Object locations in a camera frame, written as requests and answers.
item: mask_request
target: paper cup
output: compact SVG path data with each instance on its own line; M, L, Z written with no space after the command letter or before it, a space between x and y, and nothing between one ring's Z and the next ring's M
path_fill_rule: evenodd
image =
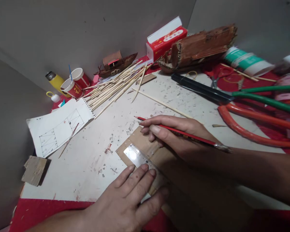
M78 86L80 86L82 89L90 86L88 76L84 73L82 68L74 69L71 74L73 81L75 81L78 84Z
M81 98L84 95L84 92L82 89L75 83L75 81L72 81L71 78L67 79L62 85L61 88L63 88L63 92L66 92L70 94L72 97L78 99Z

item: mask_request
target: scissors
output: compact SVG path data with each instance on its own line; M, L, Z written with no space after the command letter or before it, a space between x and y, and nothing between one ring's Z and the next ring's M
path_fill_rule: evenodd
M211 69L209 71L205 70L204 73L212 79L212 84L210 87L217 89L218 80L222 77L227 77L227 76L231 75L233 73L233 69L230 67L221 67L216 79L215 79L215 74L214 74L213 69Z

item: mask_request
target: green handle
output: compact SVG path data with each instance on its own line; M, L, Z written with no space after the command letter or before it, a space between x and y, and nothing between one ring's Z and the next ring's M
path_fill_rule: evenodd
M252 92L267 92L267 91L290 92L290 85L275 85L275 86L257 87L257 88L243 89L240 92L252 93Z
M243 92L233 92L232 96L234 97L240 97L240 98L249 98L258 102L262 102L266 105L270 105L273 106L277 109L286 111L290 113L290 105L284 104L280 101L276 101L267 97L263 97L260 95L256 95L256 94L251 94L251 93L243 93Z

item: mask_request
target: white wall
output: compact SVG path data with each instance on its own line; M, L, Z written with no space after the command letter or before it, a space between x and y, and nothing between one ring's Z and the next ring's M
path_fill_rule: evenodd
M0 59L46 91L45 74L64 79L71 68L87 75L102 58L146 55L147 36L180 16L185 27L195 0L0 0Z
M189 33L236 23L235 44L270 62L290 54L290 4L287 0L197 0Z
M0 60L0 229L9 225L34 144L27 118L50 112L45 91Z

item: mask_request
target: table surface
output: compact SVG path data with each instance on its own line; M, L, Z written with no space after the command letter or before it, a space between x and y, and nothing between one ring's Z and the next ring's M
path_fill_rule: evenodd
M213 128L212 124L225 125L216 104L179 87L170 76L164 75L161 71L154 74L157 78L142 85L140 91L200 121L223 144L243 149L283 153L280 148L251 142L229 127ZM205 74L199 74L197 79L202 84L208 86L211 84L211 80ZM133 116L149 118L165 114L182 117L141 94L138 94L131 103L135 92L128 94L129 90L96 120L92 120L80 130L72 138L60 159L58 157L64 146L49 156L48 159L52 161L43 184L35 187L25 183L21 198L96 201L126 167L115 150L138 127L138 120ZM107 104L108 101L94 113L97 115ZM242 127L267 137L253 121L231 115ZM110 151L107 150L109 144L111 144ZM236 192L253 208L290 210L289 206L244 186L237 187Z

